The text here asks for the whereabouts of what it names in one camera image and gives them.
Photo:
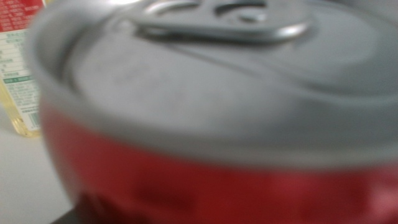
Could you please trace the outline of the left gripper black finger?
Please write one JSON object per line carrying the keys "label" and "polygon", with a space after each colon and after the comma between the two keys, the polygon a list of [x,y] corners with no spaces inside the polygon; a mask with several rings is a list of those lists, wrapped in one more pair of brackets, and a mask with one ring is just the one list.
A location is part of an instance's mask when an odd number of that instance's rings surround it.
{"label": "left gripper black finger", "polygon": [[103,197],[81,194],[75,206],[51,224],[145,224],[146,216],[124,212]]}

